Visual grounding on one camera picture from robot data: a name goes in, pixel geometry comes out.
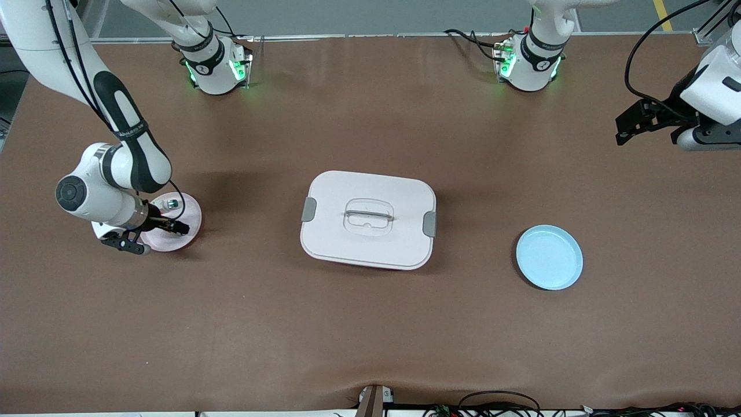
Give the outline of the white lidded plastic box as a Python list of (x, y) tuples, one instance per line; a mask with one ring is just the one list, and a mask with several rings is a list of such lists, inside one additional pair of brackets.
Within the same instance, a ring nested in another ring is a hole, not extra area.
[(436, 195), (417, 179), (326, 171), (310, 184), (301, 222), (312, 258), (411, 271), (433, 253)]

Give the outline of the brown table mat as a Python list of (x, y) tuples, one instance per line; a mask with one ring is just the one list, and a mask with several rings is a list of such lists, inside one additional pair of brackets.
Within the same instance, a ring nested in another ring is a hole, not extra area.
[[(578, 36), (538, 93), (449, 37), (267, 42), (251, 86), (211, 97), (169, 45), (98, 45), (200, 203), (196, 240), (136, 256), (54, 188), (112, 142), (31, 79), (0, 153), (0, 414), (348, 407), (511, 390), (545, 408), (741, 404), (741, 151), (624, 146), (633, 36)], [(308, 256), (301, 215), (330, 170), (437, 197), (407, 272)], [(515, 261), (566, 230), (582, 275), (547, 291)]]

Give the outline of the light blue round plate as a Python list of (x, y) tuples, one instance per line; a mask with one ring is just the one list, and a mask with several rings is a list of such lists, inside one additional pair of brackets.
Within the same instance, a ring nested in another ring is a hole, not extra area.
[(556, 225), (535, 225), (524, 231), (515, 245), (515, 261), (527, 281), (547, 291), (571, 287), (584, 269), (579, 244)]

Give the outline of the aluminium frame profile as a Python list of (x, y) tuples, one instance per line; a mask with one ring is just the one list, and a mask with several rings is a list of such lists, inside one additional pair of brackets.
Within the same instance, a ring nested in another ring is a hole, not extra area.
[(711, 16), (693, 29), (697, 45), (709, 46), (741, 21), (741, 0), (711, 0), (716, 7)]

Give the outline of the pink round plate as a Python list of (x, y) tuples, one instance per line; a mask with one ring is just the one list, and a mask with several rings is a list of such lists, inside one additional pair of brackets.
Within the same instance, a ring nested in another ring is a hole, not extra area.
[[(163, 209), (163, 201), (177, 199), (180, 207), (177, 210), (166, 212)], [(169, 253), (185, 248), (198, 235), (202, 225), (202, 211), (199, 203), (188, 193), (170, 192), (154, 198), (151, 204), (156, 206), (161, 214), (166, 217), (175, 218), (189, 225), (190, 232), (185, 236), (151, 236), (151, 231), (141, 233), (141, 242), (148, 244), (153, 251)]]

